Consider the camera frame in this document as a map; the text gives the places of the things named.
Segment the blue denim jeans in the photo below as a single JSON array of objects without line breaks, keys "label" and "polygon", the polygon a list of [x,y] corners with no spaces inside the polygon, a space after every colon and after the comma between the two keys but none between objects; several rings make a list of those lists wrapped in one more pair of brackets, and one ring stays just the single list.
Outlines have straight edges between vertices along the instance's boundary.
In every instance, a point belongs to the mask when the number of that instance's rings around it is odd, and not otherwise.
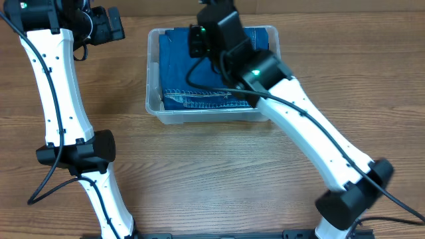
[{"label": "blue denim jeans", "polygon": [[[250,37],[254,49],[268,49],[265,28],[245,28],[244,31]],[[174,28],[159,35],[159,75],[165,110],[251,108],[247,101],[239,100],[230,92],[211,92],[186,83],[185,77],[197,61],[189,56],[188,40],[189,28]],[[190,79],[213,88],[227,88],[221,75],[211,69],[209,59],[193,70]]]}]

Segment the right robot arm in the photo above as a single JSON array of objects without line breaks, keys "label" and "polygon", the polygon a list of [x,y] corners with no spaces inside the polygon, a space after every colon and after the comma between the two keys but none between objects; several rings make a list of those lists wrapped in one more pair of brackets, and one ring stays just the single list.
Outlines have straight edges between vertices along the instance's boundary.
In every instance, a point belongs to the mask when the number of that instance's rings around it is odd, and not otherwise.
[{"label": "right robot arm", "polygon": [[224,90],[244,98],[278,125],[319,171],[327,192],[316,200],[316,238],[350,238],[394,172],[346,140],[313,105],[298,79],[270,50],[256,50],[232,1],[204,1],[190,28],[189,54],[208,58]]}]

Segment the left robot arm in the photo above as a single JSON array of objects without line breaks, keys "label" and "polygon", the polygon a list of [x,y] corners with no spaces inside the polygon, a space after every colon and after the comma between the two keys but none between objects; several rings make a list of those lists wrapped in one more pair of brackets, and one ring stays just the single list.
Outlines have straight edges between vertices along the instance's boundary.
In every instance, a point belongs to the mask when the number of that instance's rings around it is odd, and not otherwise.
[{"label": "left robot arm", "polygon": [[18,34],[37,81],[45,120],[38,162],[51,171],[68,170],[70,180],[82,185],[102,238],[137,238],[114,175],[114,136],[108,129],[94,131],[74,65],[79,48],[125,37],[118,9],[89,1],[6,0],[1,17]]}]

